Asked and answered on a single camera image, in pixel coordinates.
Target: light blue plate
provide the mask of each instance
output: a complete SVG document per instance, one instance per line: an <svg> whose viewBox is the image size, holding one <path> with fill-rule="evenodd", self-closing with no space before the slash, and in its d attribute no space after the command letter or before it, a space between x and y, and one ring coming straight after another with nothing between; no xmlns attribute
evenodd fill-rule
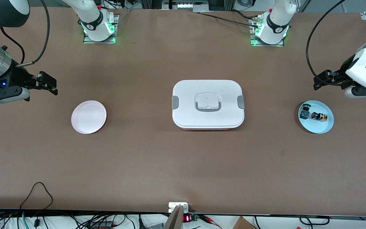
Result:
<svg viewBox="0 0 366 229"><path fill-rule="evenodd" d="M324 103L316 101L316 100L309 100L304 102L303 104L310 104L311 107L309 109L310 115L313 112L316 113L324 113L327 115L327 121L320 122L318 120L314 119L301 119L300 118L300 111L303 108L303 105L300 106L299 112L297 113L297 116L299 117L299 121L302 124L302 126L307 129L308 131L315 133L315 134L324 134L331 130L331 128L334 125L334 116L331 112L330 108L326 106Z"/></svg>

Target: white storage box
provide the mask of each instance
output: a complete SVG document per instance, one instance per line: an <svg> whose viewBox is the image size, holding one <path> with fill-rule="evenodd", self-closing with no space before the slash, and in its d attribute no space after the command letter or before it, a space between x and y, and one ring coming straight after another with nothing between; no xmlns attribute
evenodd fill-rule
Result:
<svg viewBox="0 0 366 229"><path fill-rule="evenodd" d="M173 87L172 117L182 129L238 127L244 108L242 89L232 80L182 80Z"/></svg>

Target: white plate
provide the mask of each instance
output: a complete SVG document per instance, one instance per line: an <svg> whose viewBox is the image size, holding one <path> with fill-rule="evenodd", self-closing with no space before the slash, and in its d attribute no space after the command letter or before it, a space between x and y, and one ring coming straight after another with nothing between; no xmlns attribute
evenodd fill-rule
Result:
<svg viewBox="0 0 366 229"><path fill-rule="evenodd" d="M327 121L320 122L318 120L314 120L311 118L301 119L300 111L302 110L303 104L305 104L305 103L311 105L311 107L309 109L310 115L313 112L324 113L327 115ZM329 130L331 130L331 128L334 125L334 116L328 106L326 106L324 103L316 101L316 100L309 100L309 101L304 102L303 104L300 106L297 116L299 117L299 121L305 129L307 129L308 131L315 133L315 134L324 134L324 133L328 132Z"/></svg>
<svg viewBox="0 0 366 229"><path fill-rule="evenodd" d="M71 115L71 125L82 134L92 134L105 123L106 110L100 102L89 100L80 103Z"/></svg>

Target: brown table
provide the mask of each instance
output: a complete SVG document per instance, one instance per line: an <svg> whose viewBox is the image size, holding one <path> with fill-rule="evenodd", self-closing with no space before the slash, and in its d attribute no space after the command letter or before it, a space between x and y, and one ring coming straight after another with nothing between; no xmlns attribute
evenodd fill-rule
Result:
<svg viewBox="0 0 366 229"><path fill-rule="evenodd" d="M72 9L49 13L45 55L27 69L55 77L59 95L33 90L30 102L0 106L0 208L19 207L43 181L52 209L156 212L187 201L208 213L366 216L366 99L347 99L339 87L314 91L305 60L321 14L297 13L285 47L276 48L252 47L247 27L184 10L133 10L116 44L84 45ZM246 22L233 12L215 14ZM6 29L26 61L42 48L45 20L43 9L32 8L24 26ZM317 73L335 71L365 42L357 13L331 14L311 40L312 65ZM0 45L20 60L1 33ZM178 128L171 95L184 79L237 81L244 123L230 131ZM70 123L86 100L108 111L92 135ZM301 128L296 111L306 100L332 109L330 132ZM24 207L46 203L38 187Z"/></svg>

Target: small toy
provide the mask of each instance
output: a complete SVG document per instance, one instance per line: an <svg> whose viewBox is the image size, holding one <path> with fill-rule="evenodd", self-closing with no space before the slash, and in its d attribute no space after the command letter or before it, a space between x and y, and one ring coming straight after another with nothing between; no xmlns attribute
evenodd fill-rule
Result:
<svg viewBox="0 0 366 229"><path fill-rule="evenodd" d="M303 108L300 111L300 118L301 119L308 119L309 118L309 114L310 114L309 109L310 109L311 105L305 103L302 106L303 106Z"/></svg>
<svg viewBox="0 0 366 229"><path fill-rule="evenodd" d="M313 113L311 113L311 118L315 119L315 120L319 120L321 122L327 121L327 115L323 114L323 113L313 112Z"/></svg>

